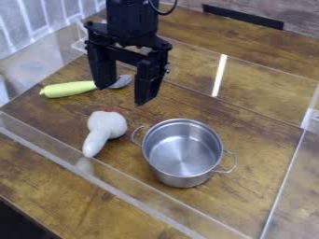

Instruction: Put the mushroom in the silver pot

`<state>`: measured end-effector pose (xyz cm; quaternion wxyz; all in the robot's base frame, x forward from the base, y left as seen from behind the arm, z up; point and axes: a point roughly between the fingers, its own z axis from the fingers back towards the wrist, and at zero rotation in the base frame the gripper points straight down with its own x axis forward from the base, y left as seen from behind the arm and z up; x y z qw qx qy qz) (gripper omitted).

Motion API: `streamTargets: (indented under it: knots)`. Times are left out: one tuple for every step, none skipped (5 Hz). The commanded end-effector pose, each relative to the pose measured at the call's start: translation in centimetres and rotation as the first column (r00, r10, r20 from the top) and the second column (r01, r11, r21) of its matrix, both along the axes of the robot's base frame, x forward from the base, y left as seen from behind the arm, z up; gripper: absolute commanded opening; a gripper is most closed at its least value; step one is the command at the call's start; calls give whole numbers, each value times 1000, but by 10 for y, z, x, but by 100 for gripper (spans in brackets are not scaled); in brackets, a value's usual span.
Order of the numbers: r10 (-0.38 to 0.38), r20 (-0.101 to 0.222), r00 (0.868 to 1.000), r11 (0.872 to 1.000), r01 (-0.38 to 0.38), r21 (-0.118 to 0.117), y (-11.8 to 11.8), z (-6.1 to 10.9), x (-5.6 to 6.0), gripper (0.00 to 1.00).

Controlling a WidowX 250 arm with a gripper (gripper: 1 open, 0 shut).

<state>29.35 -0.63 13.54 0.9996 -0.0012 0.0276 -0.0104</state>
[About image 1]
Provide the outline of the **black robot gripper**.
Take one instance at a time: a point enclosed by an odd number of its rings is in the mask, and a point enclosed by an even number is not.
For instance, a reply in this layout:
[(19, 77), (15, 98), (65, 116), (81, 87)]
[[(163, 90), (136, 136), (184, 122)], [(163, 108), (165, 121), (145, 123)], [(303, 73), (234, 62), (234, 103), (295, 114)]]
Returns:
[(105, 23), (88, 21), (84, 28), (87, 59), (96, 87), (117, 80), (116, 61), (137, 66), (135, 104), (144, 105), (159, 93), (167, 73), (171, 44), (157, 36), (160, 0), (105, 0)]

